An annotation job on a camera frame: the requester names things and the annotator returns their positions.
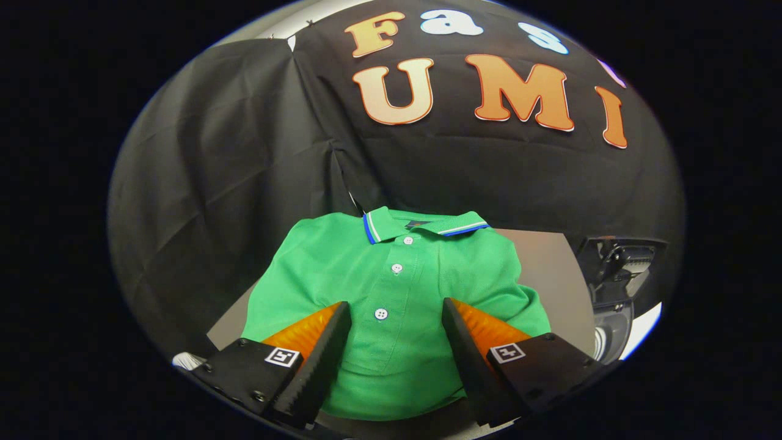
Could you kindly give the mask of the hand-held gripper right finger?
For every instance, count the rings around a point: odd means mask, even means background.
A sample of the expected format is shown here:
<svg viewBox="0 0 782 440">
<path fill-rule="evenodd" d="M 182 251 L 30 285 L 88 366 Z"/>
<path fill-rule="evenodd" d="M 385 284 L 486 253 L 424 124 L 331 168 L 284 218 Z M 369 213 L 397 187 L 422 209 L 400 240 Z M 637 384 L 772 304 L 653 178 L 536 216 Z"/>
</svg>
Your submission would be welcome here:
<svg viewBox="0 0 782 440">
<path fill-rule="evenodd" d="M 491 428 L 547 412 L 618 366 L 554 332 L 532 337 L 453 298 L 442 303 L 442 326 L 475 420 Z"/>
</svg>

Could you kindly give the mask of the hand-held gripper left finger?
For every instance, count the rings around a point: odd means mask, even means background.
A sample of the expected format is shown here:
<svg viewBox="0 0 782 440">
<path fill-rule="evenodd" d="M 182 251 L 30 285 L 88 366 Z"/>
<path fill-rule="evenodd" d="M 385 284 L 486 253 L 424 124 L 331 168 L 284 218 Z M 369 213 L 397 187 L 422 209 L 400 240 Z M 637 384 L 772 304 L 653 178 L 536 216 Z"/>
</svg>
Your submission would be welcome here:
<svg viewBox="0 0 782 440">
<path fill-rule="evenodd" d="M 351 328 L 341 301 L 262 342 L 238 338 L 194 370 L 210 392 L 270 422 L 315 422 L 336 379 Z"/>
</svg>

